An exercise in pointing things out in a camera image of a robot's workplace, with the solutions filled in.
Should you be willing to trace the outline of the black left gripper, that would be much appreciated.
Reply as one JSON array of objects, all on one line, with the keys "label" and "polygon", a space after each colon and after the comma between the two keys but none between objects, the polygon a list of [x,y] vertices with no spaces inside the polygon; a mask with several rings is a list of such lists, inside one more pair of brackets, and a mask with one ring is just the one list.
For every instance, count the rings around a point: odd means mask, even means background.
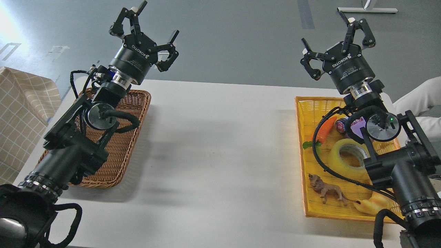
[{"label": "black left gripper", "polygon": [[[136,85],[143,82],[154,63],[160,72],[166,72],[179,56],[174,45],[174,41],[180,33],[179,30],[175,30],[170,41],[163,45],[156,45],[153,40],[141,32],[139,15],[146,5],[147,1],[144,0],[138,8],[122,8],[117,19],[109,28],[110,35],[123,40],[119,51],[109,64],[109,69],[127,75],[132,78],[131,83]],[[130,22],[131,34],[129,35],[124,34],[124,19],[128,19]],[[158,53],[162,51],[168,52],[165,61],[158,60]]]}]

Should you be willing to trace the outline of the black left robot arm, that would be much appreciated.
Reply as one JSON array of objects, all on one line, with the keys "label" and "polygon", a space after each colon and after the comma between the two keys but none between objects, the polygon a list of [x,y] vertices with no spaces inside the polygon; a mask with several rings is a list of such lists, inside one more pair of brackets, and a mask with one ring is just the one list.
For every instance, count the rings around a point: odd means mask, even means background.
[{"label": "black left robot arm", "polygon": [[[108,67],[92,66],[81,95],[44,135],[48,152],[17,186],[1,185],[2,248],[65,248],[74,239],[82,218],[79,204],[57,204],[68,185],[79,185],[106,162],[106,146],[115,133],[137,129],[140,120],[117,110],[132,85],[140,85],[152,66],[167,71],[178,58],[174,41],[157,45],[140,29],[139,15],[147,5],[122,8],[109,29],[122,46]],[[97,92],[86,95],[89,82]]]}]

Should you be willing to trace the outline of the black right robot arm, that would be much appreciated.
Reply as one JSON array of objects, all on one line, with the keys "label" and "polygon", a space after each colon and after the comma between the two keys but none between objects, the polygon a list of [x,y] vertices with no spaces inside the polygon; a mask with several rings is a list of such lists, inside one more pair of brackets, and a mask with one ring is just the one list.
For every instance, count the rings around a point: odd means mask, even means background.
[{"label": "black right robot arm", "polygon": [[[327,73],[337,91],[344,95],[345,107],[331,109],[318,123],[312,149],[315,159],[325,172],[347,182],[379,193],[395,201],[401,217],[390,210],[376,214],[373,241],[383,247],[384,218],[403,227],[400,245],[403,248],[440,247],[440,197],[429,176],[435,174],[440,158],[423,132],[412,111],[392,114],[380,94],[384,88],[362,55],[362,50],[376,45],[367,20],[340,17],[347,26],[343,41],[324,53],[314,52],[306,39],[304,57],[300,61],[314,80]],[[347,134],[359,144],[365,144],[369,157],[364,159],[371,185],[349,179],[323,163],[316,151],[316,136],[324,122],[335,114],[348,116]]]}]

